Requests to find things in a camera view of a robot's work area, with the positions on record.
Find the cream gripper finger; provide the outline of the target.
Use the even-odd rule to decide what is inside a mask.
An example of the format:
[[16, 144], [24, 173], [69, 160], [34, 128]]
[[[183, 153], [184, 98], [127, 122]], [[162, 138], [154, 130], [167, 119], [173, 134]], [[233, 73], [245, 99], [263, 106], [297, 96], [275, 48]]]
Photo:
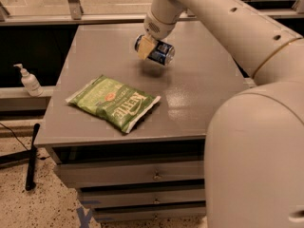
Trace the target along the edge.
[[145, 34], [139, 42], [138, 56], [145, 60], [155, 48], [157, 43], [158, 42], [151, 35]]

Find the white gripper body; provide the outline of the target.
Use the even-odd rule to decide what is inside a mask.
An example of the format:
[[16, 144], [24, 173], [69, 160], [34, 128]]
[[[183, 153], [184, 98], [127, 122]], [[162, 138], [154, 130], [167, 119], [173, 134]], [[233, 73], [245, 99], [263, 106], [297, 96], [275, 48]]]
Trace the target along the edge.
[[166, 38], [174, 29], [174, 24], [160, 22], [151, 11], [149, 11], [143, 21], [144, 30], [156, 40]]

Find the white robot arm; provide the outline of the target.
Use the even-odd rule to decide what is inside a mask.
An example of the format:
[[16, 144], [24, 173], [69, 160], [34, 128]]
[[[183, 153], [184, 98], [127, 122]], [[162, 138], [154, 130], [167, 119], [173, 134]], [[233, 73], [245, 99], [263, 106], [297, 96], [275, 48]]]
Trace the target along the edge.
[[151, 42], [191, 10], [253, 79], [209, 123], [208, 228], [304, 228], [304, 38], [241, 0], [153, 0]]

